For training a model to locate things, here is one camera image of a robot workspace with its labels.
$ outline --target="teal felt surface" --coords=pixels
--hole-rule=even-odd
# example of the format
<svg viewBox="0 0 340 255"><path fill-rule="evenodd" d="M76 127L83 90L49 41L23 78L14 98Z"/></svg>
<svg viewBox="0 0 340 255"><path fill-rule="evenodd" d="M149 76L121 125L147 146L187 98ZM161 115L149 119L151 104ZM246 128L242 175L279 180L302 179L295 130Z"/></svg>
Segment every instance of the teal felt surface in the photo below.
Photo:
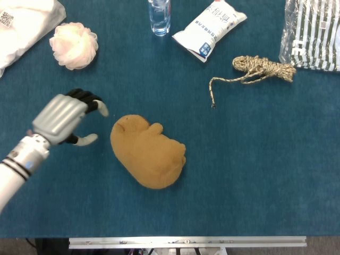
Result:
<svg viewBox="0 0 340 255"><path fill-rule="evenodd" d="M92 113L77 128L99 134L91 146L51 149L0 215L0 237L340 234L339 74L298 70L293 84L216 82L210 108L210 78L243 75L234 57L278 61L284 0L229 0L248 19L205 64L170 36L151 34L146 0L61 2L67 22L98 35L98 55L69 71L54 60L49 33L6 69L0 155L72 88L102 96L110 117ZM210 2L173 0L171 35ZM126 114L160 122L186 145L186 166L170 188L140 186L115 158L109 135Z"/></svg>

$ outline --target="qr code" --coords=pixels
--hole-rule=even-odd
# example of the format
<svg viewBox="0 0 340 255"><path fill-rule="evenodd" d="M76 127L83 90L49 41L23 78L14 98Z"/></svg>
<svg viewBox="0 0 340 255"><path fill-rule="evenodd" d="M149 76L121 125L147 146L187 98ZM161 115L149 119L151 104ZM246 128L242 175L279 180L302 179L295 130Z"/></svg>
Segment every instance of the qr code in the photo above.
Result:
<svg viewBox="0 0 340 255"><path fill-rule="evenodd" d="M2 12L0 14L0 23L8 28L11 26L13 19L14 17L8 12Z"/></svg>
<svg viewBox="0 0 340 255"><path fill-rule="evenodd" d="M327 24L326 21L321 21L320 22L320 29L326 29L326 24Z"/></svg>

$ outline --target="twine bundle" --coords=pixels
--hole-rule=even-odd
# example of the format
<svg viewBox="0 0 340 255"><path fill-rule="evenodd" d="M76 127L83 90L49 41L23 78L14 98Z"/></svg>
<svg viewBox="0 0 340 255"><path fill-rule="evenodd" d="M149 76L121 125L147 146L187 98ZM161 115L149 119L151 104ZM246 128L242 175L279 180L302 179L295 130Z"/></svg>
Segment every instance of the twine bundle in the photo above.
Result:
<svg viewBox="0 0 340 255"><path fill-rule="evenodd" d="M233 66L236 70L246 72L245 76L237 79L224 79L213 77L209 82L209 91L212 102L212 108L216 107L214 94L213 94L213 81L219 80L224 82L241 81L242 84L252 84L262 81L268 77L277 76L285 81L293 82L293 75L296 69L290 64L281 64L272 62L267 58L259 58L259 56L240 56L233 60ZM260 76L258 79L247 81L248 78L253 76Z"/></svg>

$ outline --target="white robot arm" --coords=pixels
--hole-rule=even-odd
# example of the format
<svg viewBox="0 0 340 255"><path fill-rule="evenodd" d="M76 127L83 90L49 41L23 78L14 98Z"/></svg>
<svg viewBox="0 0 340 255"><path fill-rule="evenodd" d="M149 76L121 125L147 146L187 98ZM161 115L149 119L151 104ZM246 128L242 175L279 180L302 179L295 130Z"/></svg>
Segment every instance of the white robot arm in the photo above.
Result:
<svg viewBox="0 0 340 255"><path fill-rule="evenodd" d="M57 95L33 121L34 134L24 137L0 162L0 213L16 191L48 157L49 147L63 142L85 146L98 136L77 137L72 132L81 119L94 110L104 117L108 109L101 98L81 89Z"/></svg>

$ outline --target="stuffed animal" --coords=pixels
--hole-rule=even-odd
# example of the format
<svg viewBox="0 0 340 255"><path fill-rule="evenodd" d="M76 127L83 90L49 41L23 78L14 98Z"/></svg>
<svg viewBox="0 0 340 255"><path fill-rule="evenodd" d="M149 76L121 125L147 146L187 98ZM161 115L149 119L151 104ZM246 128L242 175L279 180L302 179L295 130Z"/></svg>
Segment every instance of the stuffed animal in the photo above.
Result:
<svg viewBox="0 0 340 255"><path fill-rule="evenodd" d="M163 189L173 184L185 164L185 145L162 134L159 123L150 125L139 115L120 118L111 132L117 159L143 186Z"/></svg>

